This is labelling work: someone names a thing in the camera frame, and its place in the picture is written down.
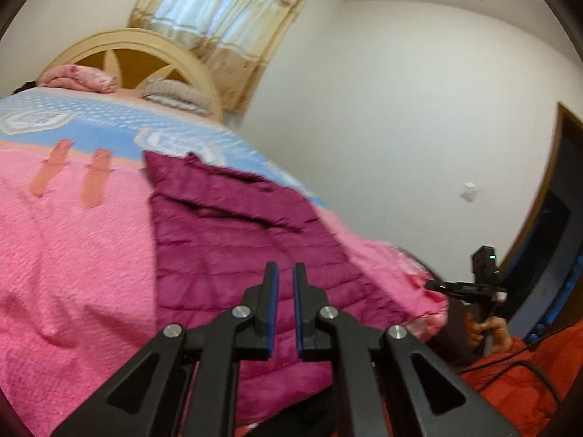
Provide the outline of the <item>right hand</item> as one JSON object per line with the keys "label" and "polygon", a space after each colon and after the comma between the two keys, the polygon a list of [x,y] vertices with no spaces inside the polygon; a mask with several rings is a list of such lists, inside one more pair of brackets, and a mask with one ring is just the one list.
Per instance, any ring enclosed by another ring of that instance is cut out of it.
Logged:
{"label": "right hand", "polygon": [[468,315],[466,333],[471,347],[478,347],[485,337],[490,336],[492,338],[490,350],[494,354],[507,352],[513,344],[507,322],[499,317],[490,317],[479,324],[472,315]]}

